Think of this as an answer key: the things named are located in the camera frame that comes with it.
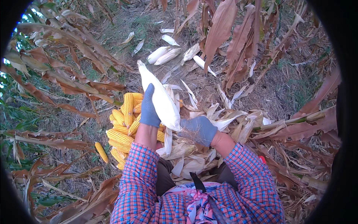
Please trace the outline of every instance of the dirt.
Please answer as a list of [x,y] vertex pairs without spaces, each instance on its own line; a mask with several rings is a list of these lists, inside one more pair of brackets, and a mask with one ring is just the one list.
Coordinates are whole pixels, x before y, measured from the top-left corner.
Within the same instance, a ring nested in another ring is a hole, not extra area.
[[[144,2],[135,2],[126,6],[125,10],[114,8],[114,25],[111,25],[111,23],[105,19],[99,10],[95,10],[95,15],[98,17],[93,19],[93,24],[90,25],[90,31],[95,39],[97,39],[99,43],[102,43],[104,48],[113,54],[117,59],[126,62],[133,68],[137,68],[137,60],[146,62],[146,57],[150,54],[150,52],[154,51],[158,47],[167,46],[167,43],[161,39],[163,34],[160,33],[159,29],[174,28],[175,5],[168,3],[168,8],[165,12],[162,12],[161,9],[155,9],[142,14],[148,3],[148,0]],[[239,9],[238,15],[240,15],[240,18],[237,20],[237,23],[240,23],[243,18],[243,14],[244,13],[242,13]],[[285,33],[285,31],[288,30],[287,27],[291,24],[291,21],[289,20],[291,15],[292,13],[287,13],[287,18],[282,20],[282,30],[280,33]],[[162,20],[164,20],[163,23],[154,24],[154,22]],[[180,56],[162,66],[149,65],[146,63],[147,68],[159,80],[161,80],[166,73],[180,63],[182,57],[181,55],[183,55],[188,48],[199,41],[196,26],[197,24],[195,20],[191,19],[189,26],[183,29],[176,39],[182,49]],[[123,42],[128,37],[130,32],[135,32],[135,37],[130,43],[119,46],[119,43]],[[131,53],[133,49],[143,38],[146,39],[143,48],[134,57],[132,57]],[[260,43],[259,56],[263,54],[262,49],[264,49],[265,44]],[[295,67],[289,64],[290,62],[299,63],[309,58],[306,55],[306,57],[302,59],[298,55],[295,55],[295,53],[296,50],[290,48],[288,50],[288,54],[285,55],[284,58],[276,64],[276,66],[271,67],[271,70],[266,73],[248,97],[242,97],[235,101],[233,109],[244,111],[248,111],[250,109],[264,109],[267,111],[267,114],[271,118],[272,122],[280,119],[289,119],[291,115],[297,112],[300,105],[307,102],[313,96],[314,88],[318,83],[316,80],[316,82],[307,85],[307,78],[311,74],[309,68],[306,68],[306,66],[303,68],[300,67],[301,72],[298,73]],[[211,104],[222,103],[220,97],[218,96],[217,85],[221,85],[221,82],[225,78],[225,73],[220,73],[217,77],[214,77],[211,74],[204,74],[204,71],[201,68],[190,71],[194,64],[195,62],[193,60],[187,61],[184,66],[181,66],[177,70],[173,71],[171,77],[168,79],[168,83],[178,85],[182,89],[185,89],[181,82],[181,80],[183,80],[196,95],[199,101],[199,109],[207,108]],[[225,62],[225,57],[217,55],[210,66],[213,71],[218,72],[222,71],[226,65],[227,63]],[[81,61],[81,66],[88,78],[93,80],[103,80],[104,77],[93,70],[91,65],[86,60]],[[254,80],[256,80],[257,76],[258,71],[254,71]],[[108,79],[124,83],[127,86],[126,91],[143,93],[139,74],[131,74],[123,69],[120,69],[120,73],[113,73],[109,70]],[[228,91],[228,97],[233,96],[235,92],[246,84],[246,81],[234,83],[232,88]],[[306,94],[307,91],[305,92],[305,90],[308,88],[310,88],[308,92],[311,94]],[[63,94],[60,89],[55,90],[57,90],[56,93],[58,95],[73,97]],[[303,97],[303,99],[299,99],[298,96],[301,96],[304,93],[305,97]],[[115,96],[117,99],[122,100],[123,96],[121,92],[116,93]],[[78,95],[75,96],[75,98],[76,100],[70,102],[71,105],[75,106],[78,110],[93,112],[92,105],[85,96]],[[190,104],[188,93],[186,91],[180,92],[180,98],[183,99],[184,103]],[[104,104],[102,101],[95,102],[95,104],[99,111],[112,107],[109,104]],[[61,112],[57,110],[53,111],[53,116],[43,121],[40,125],[40,129],[54,132],[76,129],[83,133],[79,137],[81,140],[93,143],[100,142],[106,152],[110,154],[110,147],[107,143],[108,139],[105,130],[112,127],[109,121],[111,109],[99,113],[101,117],[100,123],[97,123],[95,119],[89,119],[81,126],[80,124],[86,120],[86,118],[65,110],[62,110]],[[84,152],[76,150],[61,151],[52,149],[49,155],[49,163],[58,164],[73,161],[83,153]],[[86,154],[72,165],[69,172],[83,172],[95,166],[102,166],[103,172],[91,175],[93,185],[98,187],[103,180],[121,172],[115,167],[117,165],[115,159],[110,155],[109,158],[110,162],[106,164],[97,154]],[[61,182],[59,188],[72,194],[77,193],[79,196],[84,196],[87,191],[93,187],[93,185],[87,179],[66,180]]]

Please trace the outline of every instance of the pink plaid shirt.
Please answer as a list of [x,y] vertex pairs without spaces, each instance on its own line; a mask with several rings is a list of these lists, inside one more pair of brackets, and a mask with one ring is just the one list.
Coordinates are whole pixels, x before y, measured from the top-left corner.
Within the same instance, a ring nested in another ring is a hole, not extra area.
[[[124,166],[112,223],[186,223],[194,199],[183,194],[156,195],[155,150],[133,143]],[[208,194],[232,223],[284,223],[284,210],[267,165],[239,143],[224,159],[238,191],[224,182]]]

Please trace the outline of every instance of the work glove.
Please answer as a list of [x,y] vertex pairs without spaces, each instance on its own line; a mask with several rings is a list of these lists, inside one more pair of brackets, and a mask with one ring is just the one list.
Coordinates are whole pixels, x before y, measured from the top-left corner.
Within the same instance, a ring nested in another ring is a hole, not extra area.
[[160,119],[153,105],[153,93],[154,85],[151,83],[148,85],[148,88],[144,93],[144,99],[142,101],[142,115],[139,122],[159,128]]
[[218,130],[205,116],[198,116],[190,120],[182,119],[180,125],[183,128],[178,133],[180,137],[189,138],[195,143],[206,147],[210,146]]

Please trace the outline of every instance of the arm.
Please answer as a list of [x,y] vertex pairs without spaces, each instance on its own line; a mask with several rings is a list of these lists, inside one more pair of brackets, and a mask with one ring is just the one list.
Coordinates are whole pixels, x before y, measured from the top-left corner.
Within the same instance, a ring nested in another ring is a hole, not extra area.
[[146,221],[142,218],[150,219],[151,207],[157,202],[156,166],[159,155],[155,145],[160,119],[155,110],[149,109],[154,108],[151,100],[153,92],[151,84],[142,101],[140,125],[124,166],[111,223],[135,221],[139,215],[141,219],[137,221],[144,223]]
[[237,196],[254,223],[281,223],[284,210],[268,166],[226,133],[217,132],[212,146],[224,157],[238,186]]

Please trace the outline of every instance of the pants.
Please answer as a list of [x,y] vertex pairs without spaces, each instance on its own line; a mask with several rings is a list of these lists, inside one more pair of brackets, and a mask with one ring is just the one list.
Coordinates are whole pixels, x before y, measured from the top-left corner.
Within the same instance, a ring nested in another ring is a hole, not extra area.
[[[170,177],[173,165],[170,161],[160,158],[157,165],[158,179],[156,183],[157,196],[162,196],[170,188],[175,186],[174,181]],[[234,178],[234,174],[230,171],[230,168],[223,162],[219,168],[214,168],[209,172],[212,174],[219,174],[216,182],[227,182],[231,184],[237,190],[237,183]]]

